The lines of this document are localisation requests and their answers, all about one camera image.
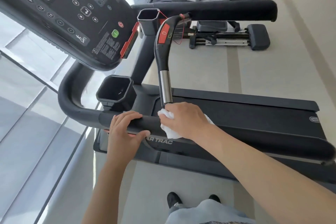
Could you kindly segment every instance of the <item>hand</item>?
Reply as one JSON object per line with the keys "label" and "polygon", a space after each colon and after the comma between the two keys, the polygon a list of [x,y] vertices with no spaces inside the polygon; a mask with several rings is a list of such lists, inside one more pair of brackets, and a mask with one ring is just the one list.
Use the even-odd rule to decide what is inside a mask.
{"label": "hand", "polygon": [[166,104],[165,109],[174,114],[174,119],[161,114],[159,115],[161,123],[184,138],[196,141],[202,130],[209,125],[204,113],[196,105],[186,102]]}
{"label": "hand", "polygon": [[124,112],[113,117],[107,146],[107,160],[112,165],[126,168],[137,153],[141,141],[151,134],[148,130],[141,131],[136,136],[130,136],[127,133],[127,127],[131,120],[141,117],[142,114],[134,111]]}

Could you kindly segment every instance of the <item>person's right hand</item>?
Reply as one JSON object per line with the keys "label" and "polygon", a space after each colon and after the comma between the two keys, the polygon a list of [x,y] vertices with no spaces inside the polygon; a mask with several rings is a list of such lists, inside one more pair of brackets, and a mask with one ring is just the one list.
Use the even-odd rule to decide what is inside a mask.
{"label": "person's right hand", "polygon": [[184,138],[196,141],[203,130],[209,125],[201,109],[190,103],[166,104],[166,110],[174,114],[174,119],[159,115],[161,123]]}

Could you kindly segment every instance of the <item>person's left hand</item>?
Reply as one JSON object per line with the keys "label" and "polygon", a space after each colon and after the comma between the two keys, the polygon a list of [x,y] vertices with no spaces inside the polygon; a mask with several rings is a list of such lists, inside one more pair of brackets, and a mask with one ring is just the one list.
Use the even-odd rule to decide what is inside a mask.
{"label": "person's left hand", "polygon": [[141,141],[151,134],[148,130],[133,136],[127,133],[127,127],[131,120],[141,117],[142,114],[134,111],[124,112],[113,117],[107,146],[107,160],[112,165],[126,168],[137,153]]}

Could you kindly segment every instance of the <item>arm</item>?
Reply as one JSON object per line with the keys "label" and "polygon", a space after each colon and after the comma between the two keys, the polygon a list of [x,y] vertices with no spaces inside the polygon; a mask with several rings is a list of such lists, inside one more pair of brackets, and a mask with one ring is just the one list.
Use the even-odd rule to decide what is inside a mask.
{"label": "arm", "polygon": [[207,122],[199,107],[168,104],[167,125],[216,157],[280,224],[334,223],[336,195]]}
{"label": "arm", "polygon": [[127,134],[127,126],[142,115],[130,111],[113,117],[108,137],[107,161],[93,190],[82,224],[117,224],[119,191],[128,163],[134,158],[141,141],[150,134],[141,131],[135,137]]}

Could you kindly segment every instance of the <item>forearm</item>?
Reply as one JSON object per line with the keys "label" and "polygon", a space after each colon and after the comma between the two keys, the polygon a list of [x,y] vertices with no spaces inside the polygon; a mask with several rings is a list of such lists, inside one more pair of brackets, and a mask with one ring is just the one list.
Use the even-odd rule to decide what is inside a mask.
{"label": "forearm", "polygon": [[117,224],[120,185],[124,167],[107,161],[100,172],[82,224]]}
{"label": "forearm", "polygon": [[214,125],[202,136],[199,145],[223,163],[280,224],[335,221],[336,195],[326,188]]}

